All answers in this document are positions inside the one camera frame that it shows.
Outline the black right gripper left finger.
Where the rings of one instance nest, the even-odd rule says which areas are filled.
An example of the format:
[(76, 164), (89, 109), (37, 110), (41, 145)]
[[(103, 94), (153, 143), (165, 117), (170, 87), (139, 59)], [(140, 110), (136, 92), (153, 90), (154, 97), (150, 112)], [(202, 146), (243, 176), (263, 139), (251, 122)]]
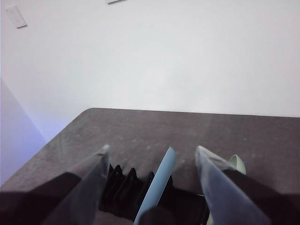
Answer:
[(110, 168), (109, 145), (29, 191), (0, 194), (2, 225), (91, 225)]

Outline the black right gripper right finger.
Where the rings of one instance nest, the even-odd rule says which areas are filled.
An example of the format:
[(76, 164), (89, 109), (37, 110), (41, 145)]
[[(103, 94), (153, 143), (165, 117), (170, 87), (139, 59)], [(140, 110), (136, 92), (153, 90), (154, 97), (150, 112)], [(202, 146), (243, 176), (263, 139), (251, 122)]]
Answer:
[(202, 191), (215, 225), (298, 225), (300, 195), (281, 194), (246, 175), (240, 157), (195, 152)]

